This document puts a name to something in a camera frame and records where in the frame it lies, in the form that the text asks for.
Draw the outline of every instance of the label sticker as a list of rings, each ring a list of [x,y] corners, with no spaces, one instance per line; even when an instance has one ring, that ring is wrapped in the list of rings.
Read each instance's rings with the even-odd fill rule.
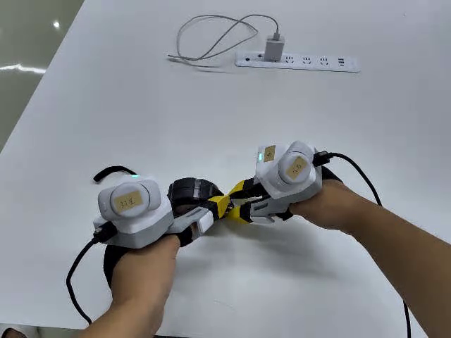
[[[287,174],[292,180],[296,180],[297,176],[299,176],[306,166],[307,162],[301,156],[298,156],[287,171],[285,171],[285,174]]]
[[[125,195],[120,195],[114,199],[114,206],[119,212],[129,210],[136,206],[140,206],[141,204],[143,204],[142,197],[137,190]]]
[[[276,146],[268,146],[265,148],[265,155],[263,162],[271,162],[276,155]]]

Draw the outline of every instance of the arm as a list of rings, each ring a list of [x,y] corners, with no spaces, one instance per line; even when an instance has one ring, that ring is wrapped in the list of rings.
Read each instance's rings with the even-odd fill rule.
[[[152,337],[163,320],[179,247],[176,236],[167,236],[124,255],[113,271],[110,309],[79,338]]]
[[[338,181],[293,204],[292,213],[353,236],[409,305],[430,337],[451,332],[451,245],[367,201]]]

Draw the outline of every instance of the power outlet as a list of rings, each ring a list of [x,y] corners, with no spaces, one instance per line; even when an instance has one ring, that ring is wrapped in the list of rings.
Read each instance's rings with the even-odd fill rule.
[[[280,61],[265,61],[260,51],[238,51],[235,65],[239,67],[283,68],[303,70],[328,70],[333,72],[358,73],[360,68],[356,58],[349,56],[315,56],[284,53]]]

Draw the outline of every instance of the white table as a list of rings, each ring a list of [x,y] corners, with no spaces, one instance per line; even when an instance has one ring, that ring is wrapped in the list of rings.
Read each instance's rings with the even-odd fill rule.
[[[179,26],[201,13],[274,15],[286,51],[356,56],[362,72],[235,68],[233,54],[224,74],[168,62]],[[243,49],[272,33],[254,22],[261,35]],[[205,50],[224,28],[212,26],[185,50]],[[85,326],[64,280],[114,182],[91,181],[106,165],[229,190],[253,176],[258,145],[300,139],[353,157],[389,209],[451,241],[450,30],[447,0],[86,0],[0,155],[0,322]],[[331,168],[371,197],[348,165]],[[110,300],[103,251],[73,279],[94,318]],[[160,333],[404,337],[405,323],[353,239],[298,218],[217,225],[183,249]]]

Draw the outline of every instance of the floor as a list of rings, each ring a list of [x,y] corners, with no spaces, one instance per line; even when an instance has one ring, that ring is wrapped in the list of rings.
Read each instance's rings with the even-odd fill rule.
[[[0,1],[0,151],[82,3]],[[40,332],[43,338],[69,338],[75,331],[43,327]]]

